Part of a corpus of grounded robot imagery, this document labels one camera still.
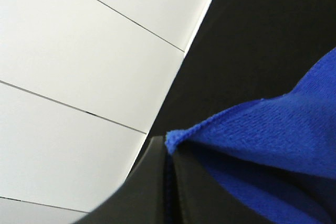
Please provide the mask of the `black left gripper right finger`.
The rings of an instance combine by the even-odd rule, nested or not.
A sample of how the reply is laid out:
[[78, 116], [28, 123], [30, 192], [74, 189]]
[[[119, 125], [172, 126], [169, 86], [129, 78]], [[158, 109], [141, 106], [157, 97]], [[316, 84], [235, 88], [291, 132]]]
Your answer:
[[172, 155], [183, 223], [271, 223], [243, 205], [206, 171], [189, 143]]

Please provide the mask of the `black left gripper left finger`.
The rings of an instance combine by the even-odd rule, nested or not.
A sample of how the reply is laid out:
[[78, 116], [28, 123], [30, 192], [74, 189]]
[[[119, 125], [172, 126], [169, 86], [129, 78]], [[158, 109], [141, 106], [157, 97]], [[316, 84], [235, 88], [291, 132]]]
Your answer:
[[165, 158], [163, 137], [151, 138], [140, 161], [119, 189], [75, 223], [165, 223]]

